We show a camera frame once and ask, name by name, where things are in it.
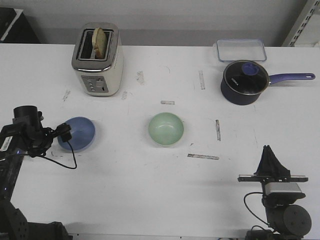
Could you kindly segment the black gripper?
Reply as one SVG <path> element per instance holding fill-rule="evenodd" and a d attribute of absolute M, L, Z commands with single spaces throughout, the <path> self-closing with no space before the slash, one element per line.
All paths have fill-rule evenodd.
<path fill-rule="evenodd" d="M 239 174 L 238 182 L 268 183 L 306 183 L 309 178 L 305 175 L 291 175 L 290 170 L 284 167 L 275 156 L 269 145 L 264 145 L 261 159 L 254 174 Z"/>
<path fill-rule="evenodd" d="M 44 128 L 44 136 L 53 140 L 54 138 L 60 137 L 63 142 L 68 142 L 72 139 L 71 135 L 71 126 L 67 123 L 62 123 L 56 127 L 56 129 L 52 129 L 50 127 Z"/>

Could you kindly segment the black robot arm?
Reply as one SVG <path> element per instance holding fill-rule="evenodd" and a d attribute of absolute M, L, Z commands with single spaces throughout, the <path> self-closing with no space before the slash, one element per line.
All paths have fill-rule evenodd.
<path fill-rule="evenodd" d="M 259 182 L 261 202 L 265 207 L 267 221 L 257 219 L 269 229 L 251 228 L 246 240 L 301 240 L 312 228 L 312 219 L 305 208 L 295 204 L 306 197 L 298 183 L 309 179 L 304 175 L 291 175 L 277 159 L 269 145 L 263 147 L 257 170 L 252 175 L 239 175 L 239 182 Z"/>
<path fill-rule="evenodd" d="M 25 156 L 46 158 L 54 138 L 68 143 L 71 126 L 62 123 L 56 129 L 43 127 L 42 112 L 33 105 L 16 107 L 12 124 L 0 131 L 0 238 L 2 240 L 71 240 L 61 222 L 29 222 L 11 203 L 13 190 Z"/>

